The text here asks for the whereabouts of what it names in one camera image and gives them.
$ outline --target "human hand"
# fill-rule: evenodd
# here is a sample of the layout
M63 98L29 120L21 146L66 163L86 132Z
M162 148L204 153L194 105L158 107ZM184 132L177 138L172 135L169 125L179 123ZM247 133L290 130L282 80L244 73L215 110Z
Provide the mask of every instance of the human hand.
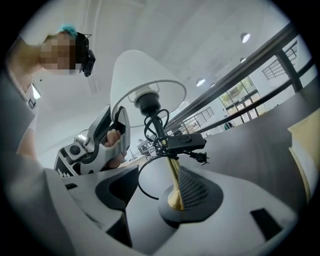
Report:
M107 142L104 144L105 147L112 147L118 140L121 138L121 133L118 130L112 129L109 130L106 134L106 140ZM111 159L109 162L105 164L106 168L117 168L124 160L125 156L127 155L127 151L124 150L124 152L117 155L115 158Z

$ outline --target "gold lamp stem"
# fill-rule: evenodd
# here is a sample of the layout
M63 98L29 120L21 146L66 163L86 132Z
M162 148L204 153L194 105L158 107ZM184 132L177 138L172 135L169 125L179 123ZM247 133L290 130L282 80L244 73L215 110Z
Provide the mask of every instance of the gold lamp stem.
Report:
M173 177L173 190L170 193L168 197L168 204L175 210L183 211L185 209L184 203L182 201L180 189L179 189L179 170L180 170L180 164L178 160L167 158L171 174Z

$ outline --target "gray table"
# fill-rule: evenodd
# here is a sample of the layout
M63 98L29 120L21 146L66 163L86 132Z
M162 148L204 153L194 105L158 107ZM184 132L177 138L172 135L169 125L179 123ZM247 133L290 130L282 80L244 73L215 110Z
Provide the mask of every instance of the gray table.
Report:
M299 212L306 205L306 192L289 151L292 136L288 127L320 107L318 87L314 80L262 116L208 137L204 150L199 151L207 152L209 164L201 166L187 155L179 156L180 164L253 182ZM166 165L167 160L160 158L141 172L141 186L154 197L160 197L172 184ZM127 220L133 248L145 254L153 254L176 232L160 217L158 201L148 198L139 189L127 206Z
M306 192L288 149L292 146L288 128L318 108L320 88L315 78L262 116L208 137L204 150L210 157L209 164L201 166L186 155L181 155L179 162L251 181L300 212L307 202Z

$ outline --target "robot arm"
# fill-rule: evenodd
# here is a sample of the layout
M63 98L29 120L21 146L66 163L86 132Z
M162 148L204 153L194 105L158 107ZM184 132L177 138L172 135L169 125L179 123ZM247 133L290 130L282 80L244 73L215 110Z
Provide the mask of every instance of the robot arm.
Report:
M111 147L104 146L107 132L120 131L121 138ZM86 175L102 171L105 164L130 147L130 124L127 111L120 107L114 122L107 105L91 123L85 140L76 137L70 145L61 148L54 170L62 177Z

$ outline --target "window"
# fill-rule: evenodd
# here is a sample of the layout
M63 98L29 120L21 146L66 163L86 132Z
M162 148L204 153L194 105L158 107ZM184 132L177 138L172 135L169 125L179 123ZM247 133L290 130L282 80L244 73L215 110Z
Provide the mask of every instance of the window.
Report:
M247 76L245 79L241 81L241 83L244 85L248 93L251 93L256 90L256 87L254 83L251 81L250 77Z
M247 90L245 89L244 85L239 82L230 90L227 91L233 103L241 100L244 96L248 95Z
M264 112L267 112L265 104L261 104L259 106L257 106L256 111L258 111L259 116L261 116Z
M256 101L259 100L260 98L261 98L261 97L260 97L259 93L256 93L256 94L254 94L254 95L251 96L251 100L252 100L253 102L256 102Z
M227 111L228 111L229 115L232 115L232 114L238 112L238 109L237 109L237 107L233 106L233 107L229 108Z
M219 98L225 108L233 104L232 100L230 99L229 95L226 92L222 94Z

